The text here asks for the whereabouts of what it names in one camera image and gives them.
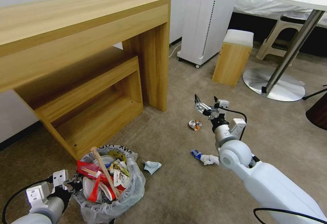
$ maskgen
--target trash bag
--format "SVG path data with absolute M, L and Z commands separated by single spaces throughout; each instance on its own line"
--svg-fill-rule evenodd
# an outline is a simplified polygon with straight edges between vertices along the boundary
M 76 202 L 81 206 L 81 213 L 88 224 L 109 223 L 112 219 L 118 217 L 132 205 L 136 204 L 144 195 L 145 178 L 136 164 L 137 153 L 129 150 L 125 146 L 105 145 L 99 147 L 100 155 L 106 155 L 109 151 L 115 150 L 126 155 L 127 169 L 130 173 L 129 186 L 121 193 L 119 200 L 112 204 L 97 204 L 88 201 L 83 191 L 73 195 Z M 91 163 L 94 160 L 93 154 L 86 154 L 81 161 Z

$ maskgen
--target desk leg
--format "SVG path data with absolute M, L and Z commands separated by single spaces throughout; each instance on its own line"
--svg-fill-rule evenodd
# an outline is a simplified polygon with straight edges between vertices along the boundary
M 123 49 L 138 55 L 143 100 L 166 111 L 169 23 L 123 41 Z

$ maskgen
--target dark round object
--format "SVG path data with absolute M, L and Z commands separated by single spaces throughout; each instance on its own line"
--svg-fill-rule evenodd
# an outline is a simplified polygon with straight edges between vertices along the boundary
M 307 110 L 306 117 L 317 127 L 327 130 L 327 93 Z

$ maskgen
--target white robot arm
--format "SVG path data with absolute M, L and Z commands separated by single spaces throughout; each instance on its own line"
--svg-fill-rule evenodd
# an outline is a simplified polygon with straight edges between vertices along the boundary
M 53 183 L 51 194 L 47 182 Z M 67 170 L 60 170 L 54 172 L 52 177 L 49 177 L 46 181 L 21 189 L 5 205 L 2 213 L 4 224 L 7 223 L 5 212 L 8 204 L 18 193 L 26 188 L 26 195 L 31 209 L 28 215 L 22 216 L 12 224 L 56 224 L 61 214 L 66 210 L 72 193 L 82 189 L 82 183 L 78 178 L 68 180 Z
M 246 126 L 243 119 L 234 119 L 229 128 L 224 117 L 228 101 L 215 97 L 215 105 L 209 107 L 195 95 L 195 103 L 195 108 L 208 116 L 213 124 L 221 164 L 237 174 L 248 192 L 278 223 L 327 223 L 326 216 L 310 195 L 273 165 L 260 161 L 239 140 L 242 135 L 240 132 Z

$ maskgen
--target crumpled paper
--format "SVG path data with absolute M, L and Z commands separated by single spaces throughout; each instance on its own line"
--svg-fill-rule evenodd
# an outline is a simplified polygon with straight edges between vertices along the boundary
M 205 155 L 198 150 L 192 150 L 191 154 L 197 159 L 203 162 L 204 165 L 217 164 L 219 165 L 219 158 L 214 155 Z
M 146 161 L 144 169 L 149 171 L 150 175 L 152 175 L 155 171 L 157 171 L 160 167 L 162 166 L 161 163 L 159 162 L 151 162 L 151 161 Z

